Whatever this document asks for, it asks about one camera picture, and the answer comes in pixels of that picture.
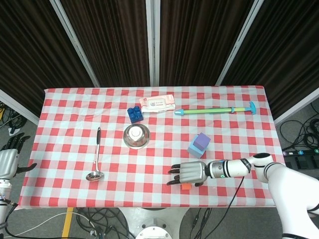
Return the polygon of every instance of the table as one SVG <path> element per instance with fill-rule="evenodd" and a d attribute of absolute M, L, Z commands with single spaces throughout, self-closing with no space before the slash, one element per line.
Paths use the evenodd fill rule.
<path fill-rule="evenodd" d="M 145 113 L 150 132 L 145 148 L 130 149 L 122 136 L 130 125 L 127 108 L 139 98 L 173 94 L 176 109 L 248 107 L 257 113 L 176 116 Z M 89 182 L 95 169 L 97 128 L 102 129 L 100 162 L 104 179 Z M 208 179 L 182 190 L 167 186 L 173 164 L 195 161 L 187 148 L 198 133 L 211 143 L 201 158 L 239 159 L 259 152 L 284 163 L 275 125 L 261 86 L 71 88 L 45 90 L 30 164 L 19 204 L 26 207 L 218 207 L 232 199 L 240 178 Z M 267 184 L 255 171 L 245 177 L 233 206 L 273 206 Z"/>

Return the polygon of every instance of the robotic hand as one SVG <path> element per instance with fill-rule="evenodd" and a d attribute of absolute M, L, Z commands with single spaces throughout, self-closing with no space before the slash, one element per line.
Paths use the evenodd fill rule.
<path fill-rule="evenodd" d="M 6 207 L 8 204 L 14 205 L 9 200 L 11 193 L 10 180 L 17 174 L 32 170 L 36 163 L 29 167 L 19 167 L 18 158 L 23 143 L 30 136 L 22 137 L 24 133 L 20 133 L 11 137 L 7 144 L 0 150 L 0 239 L 3 238 L 3 229 L 7 226 L 4 221 L 6 216 Z"/>
<path fill-rule="evenodd" d="M 175 164 L 169 173 L 176 173 L 168 185 L 195 183 L 202 185 L 208 177 L 246 176 L 255 166 L 257 179 L 268 183 L 283 226 L 284 239 L 318 239 L 319 229 L 308 213 L 319 215 L 319 180 L 273 161 L 268 153 L 258 153 L 236 160 L 187 162 Z"/>

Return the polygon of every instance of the orange block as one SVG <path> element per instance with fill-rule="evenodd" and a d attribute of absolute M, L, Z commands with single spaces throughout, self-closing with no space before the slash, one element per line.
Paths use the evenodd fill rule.
<path fill-rule="evenodd" d="M 182 183 L 181 184 L 182 190 L 190 190 L 191 189 L 191 183 Z"/>

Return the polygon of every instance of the dark curtain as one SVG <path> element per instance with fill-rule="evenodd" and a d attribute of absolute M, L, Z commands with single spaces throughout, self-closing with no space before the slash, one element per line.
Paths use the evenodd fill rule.
<path fill-rule="evenodd" d="M 253 0 L 162 0 L 162 86 L 214 85 Z"/>
<path fill-rule="evenodd" d="M 145 0 L 62 0 L 101 87 L 149 86 Z"/>
<path fill-rule="evenodd" d="M 223 85 L 262 85 L 277 118 L 319 87 L 319 1 L 267 0 Z"/>
<path fill-rule="evenodd" d="M 48 0 L 0 1 L 0 89 L 39 116 L 44 89 L 93 84 Z"/>

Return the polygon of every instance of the metal bowl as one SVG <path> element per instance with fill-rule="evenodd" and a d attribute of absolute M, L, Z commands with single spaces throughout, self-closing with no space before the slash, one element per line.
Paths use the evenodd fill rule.
<path fill-rule="evenodd" d="M 143 148 L 150 140 L 150 131 L 145 125 L 134 123 L 125 129 L 123 140 L 129 148 Z"/>

